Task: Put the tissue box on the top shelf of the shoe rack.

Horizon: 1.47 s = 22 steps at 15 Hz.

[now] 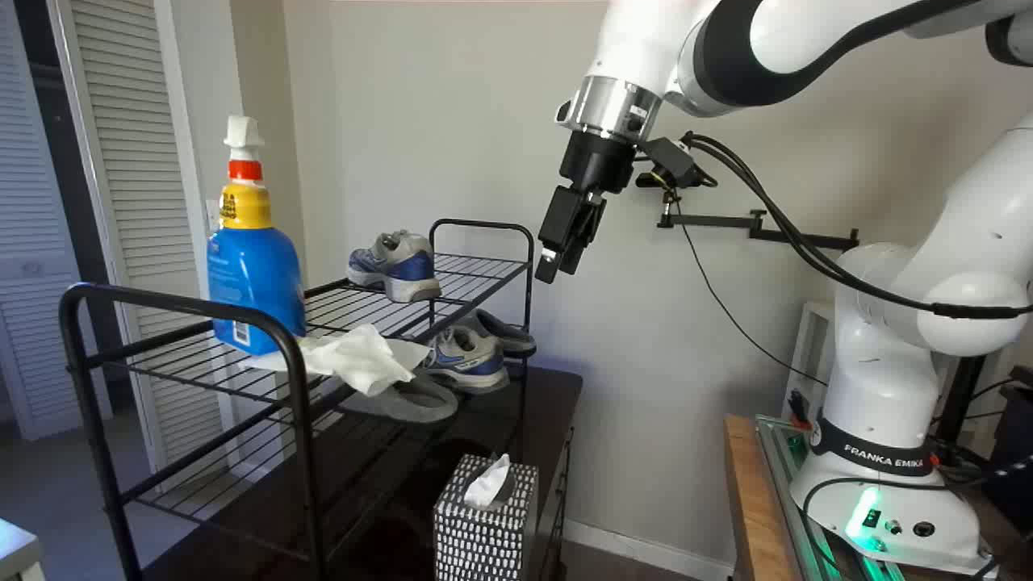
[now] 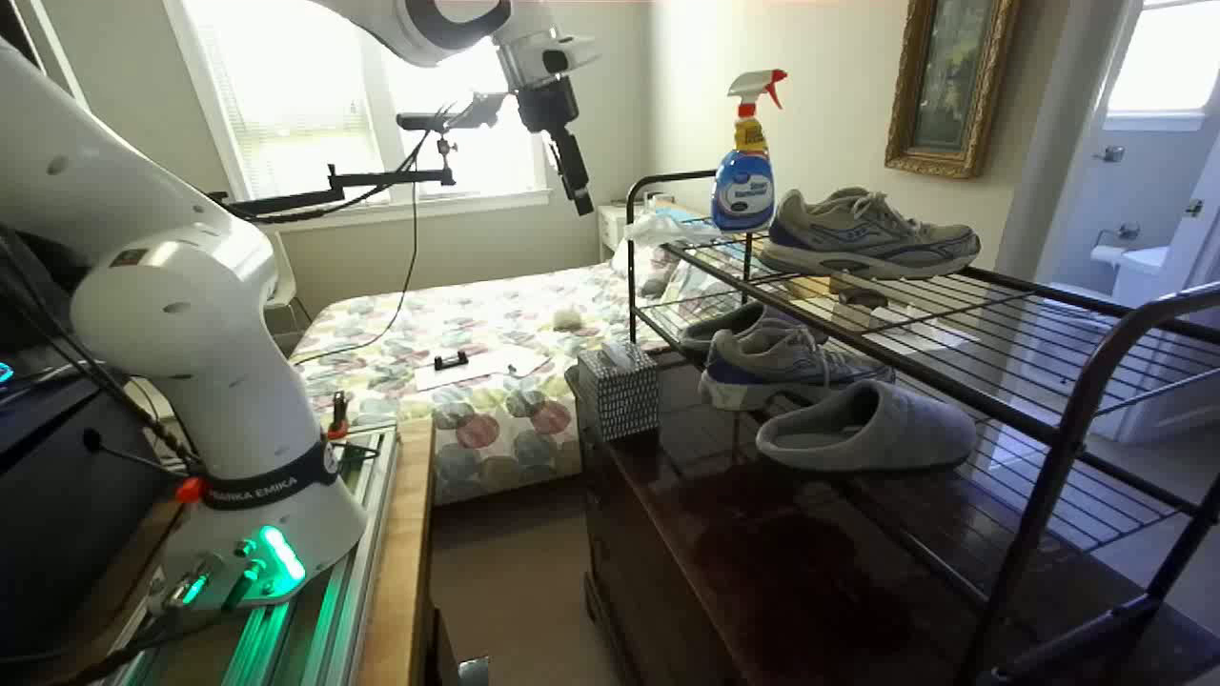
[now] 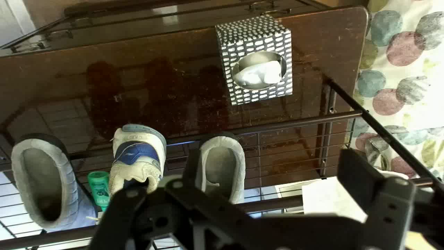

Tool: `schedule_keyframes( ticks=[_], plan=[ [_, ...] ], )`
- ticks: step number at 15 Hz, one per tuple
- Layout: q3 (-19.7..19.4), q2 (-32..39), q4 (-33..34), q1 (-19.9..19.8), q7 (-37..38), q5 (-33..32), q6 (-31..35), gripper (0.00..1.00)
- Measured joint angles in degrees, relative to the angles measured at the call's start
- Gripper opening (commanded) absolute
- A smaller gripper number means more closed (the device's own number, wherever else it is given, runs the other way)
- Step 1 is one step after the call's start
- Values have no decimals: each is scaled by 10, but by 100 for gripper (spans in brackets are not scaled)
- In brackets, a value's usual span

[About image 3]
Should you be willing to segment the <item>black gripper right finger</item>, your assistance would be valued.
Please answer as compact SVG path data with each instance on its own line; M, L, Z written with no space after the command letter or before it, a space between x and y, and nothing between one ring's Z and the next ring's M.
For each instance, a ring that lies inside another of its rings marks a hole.
M340 153L338 181L366 214L362 250L402 250L416 188L406 179L383 176L351 149Z

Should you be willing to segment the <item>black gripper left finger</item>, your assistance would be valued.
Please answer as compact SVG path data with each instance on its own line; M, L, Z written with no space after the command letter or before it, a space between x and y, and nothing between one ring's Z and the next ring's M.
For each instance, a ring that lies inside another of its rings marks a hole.
M147 182L125 181L109 206L87 250L148 250L163 236L156 226L163 190L147 192Z

